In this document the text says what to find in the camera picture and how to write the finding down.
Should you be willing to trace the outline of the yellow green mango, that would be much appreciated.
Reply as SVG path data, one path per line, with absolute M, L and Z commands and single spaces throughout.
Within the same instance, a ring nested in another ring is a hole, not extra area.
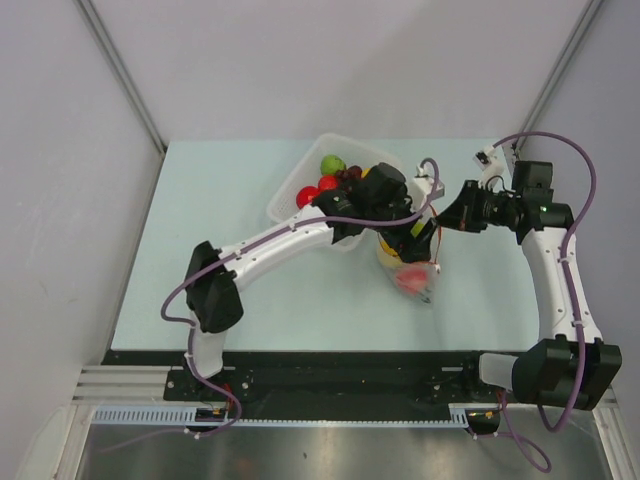
M 377 246 L 376 255 L 379 263 L 388 269 L 396 269 L 403 265 L 398 254 L 391 249 L 384 241 L 380 241 Z

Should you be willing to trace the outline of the clear zip bag orange zipper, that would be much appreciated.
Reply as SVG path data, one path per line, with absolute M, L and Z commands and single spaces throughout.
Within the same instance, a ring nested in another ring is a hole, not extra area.
M 432 305 L 442 271 L 438 255 L 442 242 L 442 228 L 437 227 L 430 240 L 430 260 L 406 263 L 378 234 L 376 255 L 391 283 L 405 296 Z

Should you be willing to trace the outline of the yellow green pear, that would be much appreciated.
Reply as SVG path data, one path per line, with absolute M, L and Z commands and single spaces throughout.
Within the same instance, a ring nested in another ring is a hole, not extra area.
M 416 222 L 414 226 L 411 228 L 411 235 L 416 238 L 421 231 L 423 230 L 425 224 L 421 222 Z

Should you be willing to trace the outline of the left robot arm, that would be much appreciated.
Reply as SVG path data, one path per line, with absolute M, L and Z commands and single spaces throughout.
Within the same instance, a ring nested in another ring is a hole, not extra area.
M 202 400 L 219 392 L 226 334 L 244 314 L 241 292 L 295 256 L 372 230 L 403 262 L 429 261 L 435 229 L 414 228 L 443 193 L 439 175 L 428 174 L 425 166 L 407 180 L 381 162 L 362 178 L 349 176 L 320 192 L 291 218 L 246 242 L 223 249 L 208 241 L 197 245 L 185 278 L 193 323 L 185 355 L 187 389 Z

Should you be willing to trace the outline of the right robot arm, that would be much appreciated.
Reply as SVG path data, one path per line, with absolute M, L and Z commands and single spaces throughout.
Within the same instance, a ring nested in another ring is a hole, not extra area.
M 620 348 L 604 342 L 591 315 L 577 266 L 577 222 L 569 205 L 554 201 L 552 179 L 551 163 L 518 161 L 509 191 L 467 180 L 436 218 L 443 228 L 468 233 L 508 228 L 533 280 L 539 340 L 518 355 L 481 354 L 479 366 L 461 376 L 473 401 L 501 387 L 519 403 L 590 411 L 621 368 Z

